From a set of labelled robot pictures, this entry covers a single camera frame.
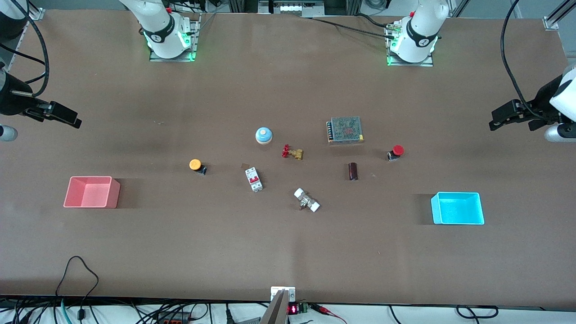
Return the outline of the metal mesh power supply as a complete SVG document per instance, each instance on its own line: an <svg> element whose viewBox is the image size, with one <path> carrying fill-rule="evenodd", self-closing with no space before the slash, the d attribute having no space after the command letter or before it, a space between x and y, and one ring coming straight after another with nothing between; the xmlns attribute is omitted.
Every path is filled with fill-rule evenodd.
<svg viewBox="0 0 576 324"><path fill-rule="evenodd" d="M332 117L326 122L329 145L355 145L364 142L359 116Z"/></svg>

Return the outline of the pink plastic box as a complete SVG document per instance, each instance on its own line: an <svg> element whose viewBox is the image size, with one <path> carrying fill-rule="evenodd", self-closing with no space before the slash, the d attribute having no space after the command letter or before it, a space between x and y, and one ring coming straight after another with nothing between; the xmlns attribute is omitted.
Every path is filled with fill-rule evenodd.
<svg viewBox="0 0 576 324"><path fill-rule="evenodd" d="M63 207L116 208L121 184L110 176L72 176Z"/></svg>

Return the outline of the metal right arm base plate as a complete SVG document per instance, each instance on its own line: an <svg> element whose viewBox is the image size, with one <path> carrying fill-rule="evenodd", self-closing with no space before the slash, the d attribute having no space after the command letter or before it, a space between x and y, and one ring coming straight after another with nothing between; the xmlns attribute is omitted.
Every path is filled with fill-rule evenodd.
<svg viewBox="0 0 576 324"><path fill-rule="evenodd" d="M167 43L175 49L168 51L169 54L174 54L176 50L182 49L176 56L170 58L161 57L153 50L153 45L147 43L150 49L149 61L150 62L193 62L196 59L196 52L198 50L200 27L202 24L203 14L200 14L196 20L189 17L181 16L177 13L171 13L171 17L175 19L174 31L167 37Z"/></svg>

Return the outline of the red clip lead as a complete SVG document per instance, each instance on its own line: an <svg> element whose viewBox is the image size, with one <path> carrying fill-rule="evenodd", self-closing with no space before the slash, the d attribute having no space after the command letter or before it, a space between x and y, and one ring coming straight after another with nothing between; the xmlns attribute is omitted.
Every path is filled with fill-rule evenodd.
<svg viewBox="0 0 576 324"><path fill-rule="evenodd" d="M316 304L316 303L308 303L308 305L309 305L309 307L310 307L312 310L320 313L321 315L334 317L334 318L337 318L338 320L341 320L344 324L348 324L348 323L346 322L346 320L344 320L342 317L334 314L332 311L330 311L329 309L327 309L327 308L325 308L325 307L323 307L323 306L321 306L321 305L319 305L319 304Z"/></svg>

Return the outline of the white power strip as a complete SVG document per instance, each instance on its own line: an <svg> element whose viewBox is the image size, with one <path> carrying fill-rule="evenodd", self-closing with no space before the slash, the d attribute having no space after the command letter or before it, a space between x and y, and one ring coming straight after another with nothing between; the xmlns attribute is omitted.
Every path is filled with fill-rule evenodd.
<svg viewBox="0 0 576 324"><path fill-rule="evenodd" d="M325 6L323 0L258 0L257 13L322 17L325 16Z"/></svg>

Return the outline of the white metal pipe fitting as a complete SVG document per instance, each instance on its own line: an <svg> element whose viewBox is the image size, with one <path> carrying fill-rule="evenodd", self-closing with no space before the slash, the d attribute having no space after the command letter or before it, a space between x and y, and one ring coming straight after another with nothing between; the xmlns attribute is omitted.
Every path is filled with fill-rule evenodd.
<svg viewBox="0 0 576 324"><path fill-rule="evenodd" d="M306 192L302 188L296 189L296 191L294 192L294 196L300 202L298 208L299 211L308 209L311 212L316 212L321 207L318 201L314 200L311 196L309 196L308 192Z"/></svg>

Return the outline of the cyan plastic box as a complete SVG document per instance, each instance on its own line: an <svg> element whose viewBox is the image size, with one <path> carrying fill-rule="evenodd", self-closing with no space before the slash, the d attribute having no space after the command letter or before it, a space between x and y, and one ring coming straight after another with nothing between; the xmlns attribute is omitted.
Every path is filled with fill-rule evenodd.
<svg viewBox="0 0 576 324"><path fill-rule="evenodd" d="M476 192L438 192L431 198L431 210L434 224L484 224L481 196Z"/></svg>

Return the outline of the white red circuit breaker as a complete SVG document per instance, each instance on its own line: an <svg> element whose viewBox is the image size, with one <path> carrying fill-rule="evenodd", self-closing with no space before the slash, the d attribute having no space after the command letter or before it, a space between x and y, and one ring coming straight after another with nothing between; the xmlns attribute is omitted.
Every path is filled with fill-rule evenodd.
<svg viewBox="0 0 576 324"><path fill-rule="evenodd" d="M255 167L246 169L245 175L253 192L259 192L263 189L261 178L259 177L259 174Z"/></svg>

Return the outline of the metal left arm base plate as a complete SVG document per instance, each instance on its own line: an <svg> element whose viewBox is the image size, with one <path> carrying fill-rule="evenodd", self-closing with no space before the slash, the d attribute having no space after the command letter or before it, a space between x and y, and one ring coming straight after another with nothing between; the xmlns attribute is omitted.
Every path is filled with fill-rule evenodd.
<svg viewBox="0 0 576 324"><path fill-rule="evenodd" d="M387 65L432 67L432 52L438 35L422 36L409 29L411 17L403 17L385 28Z"/></svg>

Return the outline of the white mount bracket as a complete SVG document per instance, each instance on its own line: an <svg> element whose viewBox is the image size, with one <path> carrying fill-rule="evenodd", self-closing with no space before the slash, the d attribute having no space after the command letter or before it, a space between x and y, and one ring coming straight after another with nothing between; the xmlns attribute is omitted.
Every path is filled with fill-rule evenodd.
<svg viewBox="0 0 576 324"><path fill-rule="evenodd" d="M270 288L270 295L271 295L270 300L274 299L275 295L282 291L286 291L286 295L288 295L290 303L294 303L296 301L296 288L286 286L272 286Z"/></svg>

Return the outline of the aluminium profile bracket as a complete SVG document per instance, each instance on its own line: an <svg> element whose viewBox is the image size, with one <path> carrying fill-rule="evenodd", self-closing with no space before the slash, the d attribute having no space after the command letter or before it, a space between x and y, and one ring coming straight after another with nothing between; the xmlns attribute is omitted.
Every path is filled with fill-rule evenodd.
<svg viewBox="0 0 576 324"><path fill-rule="evenodd" d="M43 62L46 65L46 63L49 62L49 57L47 55L45 40L44 40L43 35L41 34L37 24L35 23L35 21L42 20L44 14L45 14L45 9L38 8L32 2L28 2L27 3L27 14L29 15L29 23L28 24L31 25L31 28L34 30L35 35L37 35L37 38L39 39L41 51L42 51L43 58L44 58Z"/></svg>
<svg viewBox="0 0 576 324"><path fill-rule="evenodd" d="M558 30L558 23L576 9L576 0L562 0L551 13L543 17L543 25L546 31Z"/></svg>

